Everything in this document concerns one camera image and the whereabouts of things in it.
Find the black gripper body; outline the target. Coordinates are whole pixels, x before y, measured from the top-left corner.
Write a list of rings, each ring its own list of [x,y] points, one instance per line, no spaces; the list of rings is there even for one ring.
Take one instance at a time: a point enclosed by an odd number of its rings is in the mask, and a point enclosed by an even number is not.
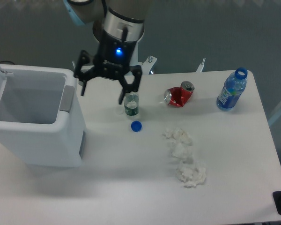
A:
[[[130,61],[136,41],[128,40],[128,30],[122,30],[120,37],[103,31],[99,48],[93,58],[95,71],[99,76],[117,80],[130,71]]]

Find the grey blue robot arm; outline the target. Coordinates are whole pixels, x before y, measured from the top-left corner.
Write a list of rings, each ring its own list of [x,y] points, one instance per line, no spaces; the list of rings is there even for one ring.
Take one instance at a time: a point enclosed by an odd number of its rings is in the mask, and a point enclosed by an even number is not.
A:
[[[82,83],[83,95],[87,82],[96,77],[119,81],[124,96],[139,89],[141,66],[131,65],[136,47],[144,32],[150,0],[65,0],[64,5],[78,25],[102,20],[99,47],[94,56],[82,50],[74,69],[74,77]]]

